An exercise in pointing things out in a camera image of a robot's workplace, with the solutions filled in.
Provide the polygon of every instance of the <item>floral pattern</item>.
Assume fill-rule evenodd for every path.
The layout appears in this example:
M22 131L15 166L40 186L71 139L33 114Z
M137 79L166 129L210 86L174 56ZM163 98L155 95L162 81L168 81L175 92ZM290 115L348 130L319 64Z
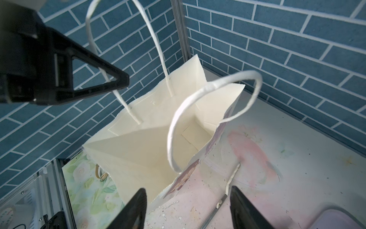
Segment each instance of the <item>floral pattern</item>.
M62 167L77 229L105 229L124 207L113 180L101 182L95 167L83 151Z

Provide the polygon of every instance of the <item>brick wallpaper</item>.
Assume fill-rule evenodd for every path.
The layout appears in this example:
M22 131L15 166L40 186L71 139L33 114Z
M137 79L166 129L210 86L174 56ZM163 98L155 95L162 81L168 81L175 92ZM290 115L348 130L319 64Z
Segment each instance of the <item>brick wallpaper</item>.
M183 0L191 53L366 156L365 0ZM245 87L253 91L253 81Z
M90 0L48 0L40 10L46 25L88 48L85 16ZM168 72L183 64L170 0L140 0L164 52ZM163 79L154 42L131 0L102 0L91 28L100 56L130 74L120 90L127 103ZM98 69L74 60L74 86L105 82ZM54 158L66 158L122 110L112 93L61 106L0 104L0 197Z

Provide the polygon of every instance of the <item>printed design on bag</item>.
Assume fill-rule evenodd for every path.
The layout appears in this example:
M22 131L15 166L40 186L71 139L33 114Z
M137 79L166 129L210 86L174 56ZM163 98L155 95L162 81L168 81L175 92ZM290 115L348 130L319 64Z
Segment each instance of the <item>printed design on bag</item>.
M267 155L257 145L262 141L258 135L256 128L246 128L244 125L228 134L231 149L241 162L245 179L252 188L258 184L264 185L283 179L279 169L269 161Z
M226 111L224 118L229 117L231 110L232 110L232 107ZM220 123L219 127L216 129L215 133L212 136L212 139L208 142L208 144L206 146L205 156L213 149L213 146L215 145L215 143L220 139L221 135L224 132L226 124L227 124L227 122Z
M175 183L172 185L172 187L169 189L169 191L166 193L164 198L168 196L171 193L174 193L175 191L179 191L183 185L188 181L189 177L195 170L199 163L199 159L197 159L195 162L193 162L182 174L179 175Z

